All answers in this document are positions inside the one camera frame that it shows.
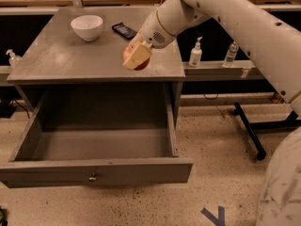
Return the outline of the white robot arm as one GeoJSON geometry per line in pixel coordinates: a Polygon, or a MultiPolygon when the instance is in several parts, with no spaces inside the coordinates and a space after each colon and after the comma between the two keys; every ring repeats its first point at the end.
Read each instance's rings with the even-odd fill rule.
{"type": "MultiPolygon", "coordinates": [[[[123,52],[123,66],[142,70],[151,50],[188,27],[215,19],[236,41],[293,112],[301,116],[301,34],[247,0],[166,0],[123,52]]],[[[301,226],[301,129],[285,137],[270,159],[256,226],[301,226]]]]}

